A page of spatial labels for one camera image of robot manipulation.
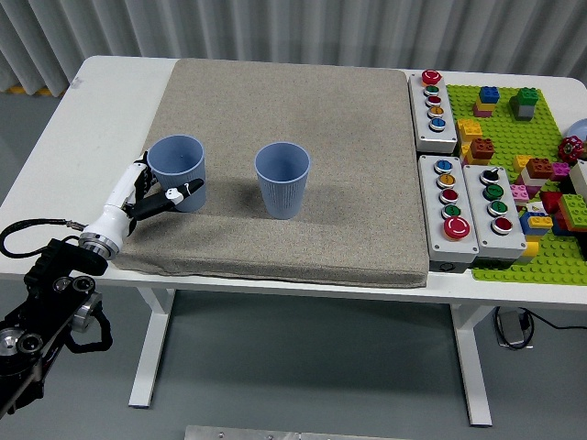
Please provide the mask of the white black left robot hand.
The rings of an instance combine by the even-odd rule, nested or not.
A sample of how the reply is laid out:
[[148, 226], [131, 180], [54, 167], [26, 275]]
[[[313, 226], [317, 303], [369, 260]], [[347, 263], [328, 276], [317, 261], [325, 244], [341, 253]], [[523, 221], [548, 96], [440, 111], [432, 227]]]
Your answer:
[[189, 179], [168, 190], [147, 196], [155, 179], [147, 163], [147, 154], [129, 165], [105, 202], [100, 217], [81, 234], [81, 242], [97, 242], [111, 248], [122, 248], [132, 233], [133, 221], [141, 221], [170, 211], [204, 186], [202, 178]]

